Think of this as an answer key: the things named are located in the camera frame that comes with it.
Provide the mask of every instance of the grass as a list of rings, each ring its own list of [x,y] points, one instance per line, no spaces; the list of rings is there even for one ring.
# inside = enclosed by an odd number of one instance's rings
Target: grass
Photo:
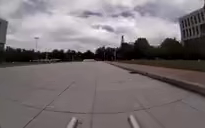
[[[141,64],[150,65],[157,67],[185,69],[205,72],[205,61],[194,61],[194,60],[130,60],[120,61],[122,63],[129,64]]]
[[[37,65],[37,64],[46,64],[38,62],[15,62],[15,63],[0,63],[0,68],[14,67],[14,66],[28,66],[28,65]]]

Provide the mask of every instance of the sky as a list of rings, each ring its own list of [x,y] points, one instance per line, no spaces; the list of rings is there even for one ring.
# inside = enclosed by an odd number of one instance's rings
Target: sky
[[[95,50],[118,47],[139,37],[151,45],[180,40],[178,18],[203,0],[0,0],[0,17],[9,22],[7,46],[38,50]]]

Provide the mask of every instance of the window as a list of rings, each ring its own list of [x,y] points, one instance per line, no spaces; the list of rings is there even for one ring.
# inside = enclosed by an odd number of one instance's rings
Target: window
[[[191,28],[189,28],[189,37],[192,36]]]
[[[189,32],[188,29],[186,30],[186,36],[189,37]]]
[[[201,12],[201,17],[202,17],[202,20],[204,21],[205,20],[205,15],[204,15],[203,11]]]
[[[201,34],[205,33],[205,24],[200,25]]]
[[[184,20],[185,27],[188,27],[187,19]]]
[[[192,28],[192,36],[196,35],[195,33],[195,27]]]
[[[196,26],[196,35],[199,35],[199,29],[198,29],[198,26]]]
[[[198,22],[201,23],[201,15],[198,13]]]
[[[185,32],[185,30],[183,30],[183,38],[185,38],[186,37],[186,32]]]
[[[197,24],[197,16],[194,16],[194,21],[195,21],[195,24]]]
[[[0,29],[1,29],[1,24],[2,24],[2,23],[0,22]]]
[[[189,18],[187,19],[187,22],[188,22],[188,26],[190,26],[190,21],[189,21]]]
[[[191,19],[191,25],[193,25],[193,24],[194,24],[194,19],[193,19],[193,17],[191,17],[190,19]]]
[[[182,26],[182,28],[184,28],[184,21],[183,20],[181,21],[181,26]]]

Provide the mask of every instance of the road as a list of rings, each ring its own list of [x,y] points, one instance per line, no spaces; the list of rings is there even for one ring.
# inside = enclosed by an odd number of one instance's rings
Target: road
[[[205,128],[205,97],[103,62],[0,68],[2,128]]]

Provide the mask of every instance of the sidewalk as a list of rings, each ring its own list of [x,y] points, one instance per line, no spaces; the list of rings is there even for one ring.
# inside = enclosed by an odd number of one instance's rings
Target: sidewalk
[[[109,62],[120,68],[137,72],[157,80],[205,95],[205,72]]]

